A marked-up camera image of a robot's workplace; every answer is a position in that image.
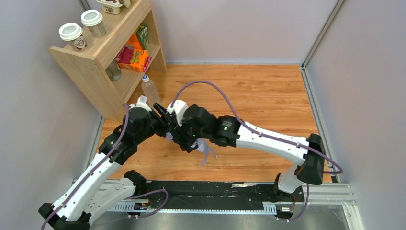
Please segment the lavender folding umbrella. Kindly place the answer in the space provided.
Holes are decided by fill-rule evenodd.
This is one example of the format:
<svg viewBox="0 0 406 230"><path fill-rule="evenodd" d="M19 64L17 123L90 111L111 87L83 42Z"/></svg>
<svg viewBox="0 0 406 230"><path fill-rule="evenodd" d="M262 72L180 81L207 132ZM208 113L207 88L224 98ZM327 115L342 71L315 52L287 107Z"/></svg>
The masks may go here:
<svg viewBox="0 0 406 230"><path fill-rule="evenodd" d="M171 132L168 132L166 135L167 142L174 142L173 141L173 135ZM201 166L204 166L206 164L207 158L209 153L212 155L213 158L217 158L216 152L207 144L206 140L204 138L198 138L197 139L198 143L198 150L199 152L204 154L204 159L201 162Z"/></svg>

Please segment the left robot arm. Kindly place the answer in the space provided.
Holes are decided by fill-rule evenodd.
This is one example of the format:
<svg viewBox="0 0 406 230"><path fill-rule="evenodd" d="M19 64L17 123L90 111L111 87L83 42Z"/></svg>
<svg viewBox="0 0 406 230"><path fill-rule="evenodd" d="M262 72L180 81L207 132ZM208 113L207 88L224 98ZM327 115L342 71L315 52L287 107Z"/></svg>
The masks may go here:
<svg viewBox="0 0 406 230"><path fill-rule="evenodd" d="M153 135L166 137L170 130L181 124L183 114L170 105L167 109L159 104L150 108L145 103L125 104L123 123L111 133L99 147L85 172L53 203L44 203L38 212L44 218L41 229L50 226L54 230L88 230L114 205L122 200L148 198L156 193L169 194L161 188L148 191L146 180L136 171L124 176L103 192L104 182L133 156L138 145Z"/></svg>

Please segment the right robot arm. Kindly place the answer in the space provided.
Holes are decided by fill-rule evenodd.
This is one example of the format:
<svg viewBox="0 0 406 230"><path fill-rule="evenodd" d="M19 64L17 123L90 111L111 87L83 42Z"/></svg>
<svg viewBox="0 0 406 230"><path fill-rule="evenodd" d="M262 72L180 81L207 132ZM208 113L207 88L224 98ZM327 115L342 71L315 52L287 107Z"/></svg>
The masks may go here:
<svg viewBox="0 0 406 230"><path fill-rule="evenodd" d="M276 188L291 194L301 184L320 185L323 182L325 153L321 137L295 137L265 130L234 116L216 117L206 109L179 100L167 111L175 117L170 131L173 141L187 152L198 149L210 151L207 141L221 147L261 150L293 163L276 179Z"/></svg>

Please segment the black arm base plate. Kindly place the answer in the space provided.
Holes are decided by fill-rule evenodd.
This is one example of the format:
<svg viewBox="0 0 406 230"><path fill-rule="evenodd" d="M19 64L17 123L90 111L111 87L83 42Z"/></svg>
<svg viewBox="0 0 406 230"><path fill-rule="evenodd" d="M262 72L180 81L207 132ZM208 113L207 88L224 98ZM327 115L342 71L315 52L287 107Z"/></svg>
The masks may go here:
<svg viewBox="0 0 406 230"><path fill-rule="evenodd" d="M243 185L227 182L151 181L141 183L135 195L157 190L147 196L152 208L184 210L261 210L265 202L304 202L302 188L293 194L278 192L273 184Z"/></svg>

